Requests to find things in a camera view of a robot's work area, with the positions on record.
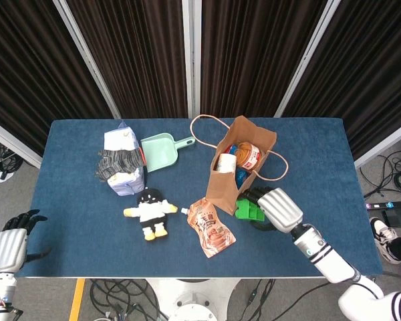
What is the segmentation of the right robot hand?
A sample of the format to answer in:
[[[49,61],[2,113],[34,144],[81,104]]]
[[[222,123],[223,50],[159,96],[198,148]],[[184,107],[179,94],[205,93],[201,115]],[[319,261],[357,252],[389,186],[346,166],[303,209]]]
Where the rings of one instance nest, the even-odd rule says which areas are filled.
[[[273,229],[291,233],[302,226],[303,211],[281,188],[254,187],[238,196],[238,200],[248,200],[262,212]]]

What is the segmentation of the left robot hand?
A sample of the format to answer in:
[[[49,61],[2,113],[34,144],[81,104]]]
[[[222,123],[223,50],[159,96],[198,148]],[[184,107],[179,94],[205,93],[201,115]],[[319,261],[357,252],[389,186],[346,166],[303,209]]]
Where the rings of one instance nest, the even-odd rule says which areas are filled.
[[[25,263],[47,256],[51,247],[40,253],[27,253],[28,238],[35,225],[47,221],[39,215],[39,209],[32,209],[10,218],[0,231],[0,273],[16,273]]]

